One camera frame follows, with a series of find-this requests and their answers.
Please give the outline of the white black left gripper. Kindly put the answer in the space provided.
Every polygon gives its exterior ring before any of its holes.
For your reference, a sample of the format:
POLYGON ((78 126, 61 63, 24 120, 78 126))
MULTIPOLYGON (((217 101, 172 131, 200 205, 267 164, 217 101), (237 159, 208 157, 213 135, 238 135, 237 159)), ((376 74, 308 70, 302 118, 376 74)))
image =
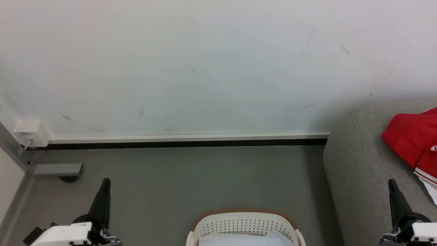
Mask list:
POLYGON ((109 233, 111 180, 104 178, 88 215, 71 225, 52 223, 50 228, 36 227, 30 233, 31 246, 121 246, 121 240, 109 233))

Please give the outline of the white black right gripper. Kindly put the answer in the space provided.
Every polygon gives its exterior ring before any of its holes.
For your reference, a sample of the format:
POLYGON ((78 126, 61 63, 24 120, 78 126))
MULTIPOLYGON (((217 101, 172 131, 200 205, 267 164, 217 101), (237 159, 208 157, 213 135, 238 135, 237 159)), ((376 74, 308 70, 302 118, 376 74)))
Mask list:
POLYGON ((420 214, 412 213, 395 179, 387 182, 391 210, 392 231, 383 234, 379 246, 435 246, 437 223, 420 214))

